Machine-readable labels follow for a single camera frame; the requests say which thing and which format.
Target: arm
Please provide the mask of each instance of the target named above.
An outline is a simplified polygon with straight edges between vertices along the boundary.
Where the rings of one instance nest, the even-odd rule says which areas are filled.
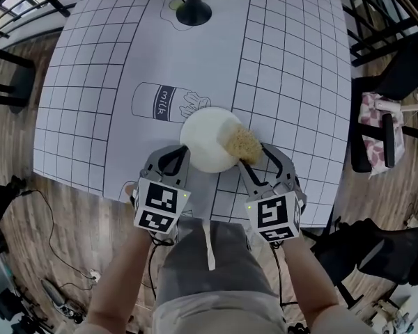
[[[297,302],[308,327],[312,328],[321,312],[339,304],[333,282],[302,235],[285,240],[283,248]]]
[[[147,231],[133,228],[93,291],[88,323],[101,326],[112,334],[125,333],[138,297],[150,243]]]

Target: grid pattern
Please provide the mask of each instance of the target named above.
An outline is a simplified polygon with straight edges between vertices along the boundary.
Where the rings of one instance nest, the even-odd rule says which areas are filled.
[[[52,55],[40,97],[34,171],[102,196],[114,100],[150,0],[80,0]]]
[[[250,0],[232,112],[295,164],[304,227],[328,221],[346,154],[350,52],[341,0]],[[276,182],[272,162],[254,167]],[[219,175],[211,219],[248,224],[238,167]]]

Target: person's lap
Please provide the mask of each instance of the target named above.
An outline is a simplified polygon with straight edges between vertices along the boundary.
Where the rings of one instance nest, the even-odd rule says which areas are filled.
[[[180,219],[180,241],[160,270],[157,306],[203,292],[255,291],[275,296],[262,268],[247,249],[247,237],[240,224],[211,222],[215,269],[209,271],[202,224],[198,218]]]

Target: black cable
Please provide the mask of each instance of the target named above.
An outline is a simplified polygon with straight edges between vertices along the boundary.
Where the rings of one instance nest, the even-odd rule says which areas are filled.
[[[270,244],[270,248],[272,251],[272,254],[274,255],[274,259],[276,260],[277,270],[279,271],[279,305],[280,308],[283,310],[283,300],[281,295],[281,269],[280,269],[280,263],[279,259],[277,258],[275,244]]]
[[[155,251],[160,246],[166,246],[170,247],[173,246],[175,243],[172,239],[166,239],[166,240],[160,240],[155,237],[155,234],[152,232],[148,232],[150,234],[150,237],[152,238],[152,242],[154,244],[152,252],[150,253],[150,257],[148,258],[148,279],[150,281],[150,288],[152,289],[153,297],[156,299],[156,292],[155,292],[155,286],[153,285],[153,279],[152,279],[152,259],[153,255],[155,254]]]
[[[72,282],[67,282],[67,283],[64,283],[62,286],[60,286],[60,287],[59,287],[59,289],[60,289],[60,288],[62,288],[62,287],[68,286],[68,285],[74,286],[74,287],[76,287],[77,289],[80,289],[81,291],[91,291],[91,290],[93,289],[93,287],[94,287],[94,286],[96,286],[95,284],[91,284],[91,285],[90,285],[90,288],[81,288],[81,287],[79,287],[79,286],[75,285],[75,284],[74,284],[74,283],[72,283]]]
[[[410,215],[416,216],[417,212],[415,210],[415,204],[413,202],[410,202],[409,205],[407,206],[407,209],[405,210],[405,216],[404,216],[404,222],[403,224],[407,227],[408,226],[408,220],[410,219]]]
[[[158,248],[158,246],[159,245],[155,245],[153,247],[152,253],[150,254],[150,257],[148,259],[148,279],[150,280],[150,286],[151,286],[150,288],[152,289],[153,297],[155,297],[155,300],[156,300],[156,292],[155,292],[155,288],[153,287],[151,265],[152,265],[153,255],[155,254],[155,251]]]
[[[47,203],[47,206],[49,208],[49,212],[51,214],[52,227],[51,227],[51,233],[49,234],[48,245],[49,245],[49,248],[51,249],[51,251],[53,252],[54,256],[56,256],[60,261],[62,261],[62,263],[64,263],[65,265],[67,265],[71,269],[73,269],[76,272],[80,273],[83,277],[88,278],[89,280],[95,280],[94,277],[89,277],[86,274],[82,273],[80,270],[76,269],[75,267],[71,266],[70,264],[68,264],[67,262],[65,262],[64,260],[62,260],[59,257],[59,255],[56,254],[56,251],[54,251],[54,249],[53,249],[53,247],[51,245],[51,238],[52,238],[53,233],[54,233],[54,214],[53,214],[53,209],[51,208],[51,205],[49,205],[48,200],[46,199],[45,195],[41,191],[39,191],[38,189],[32,189],[30,191],[22,192],[19,196],[24,197],[24,196],[27,196],[27,195],[33,193],[33,192],[38,192],[42,196],[42,198],[45,201],[45,203]]]
[[[276,260],[276,265],[277,265],[277,271],[279,272],[279,305],[280,308],[283,312],[284,307],[286,307],[287,305],[293,305],[293,304],[299,304],[298,302],[283,302],[282,300],[282,293],[281,293],[281,269],[280,269],[280,263],[279,263],[279,258],[277,257],[276,254],[276,250],[283,244],[283,241],[280,242],[272,242],[270,243],[270,248],[272,251],[272,254],[274,255],[274,259]]]
[[[147,288],[152,288],[151,286],[149,286],[149,285],[146,285],[144,282],[141,282],[141,284],[144,286],[144,287],[147,287]]]

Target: white plate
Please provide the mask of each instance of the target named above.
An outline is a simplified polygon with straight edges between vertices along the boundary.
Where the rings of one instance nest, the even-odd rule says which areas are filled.
[[[219,173],[233,167],[238,159],[227,153],[220,142],[227,129],[240,120],[221,108],[204,108],[193,113],[181,129],[180,142],[190,150],[190,163],[207,173]]]

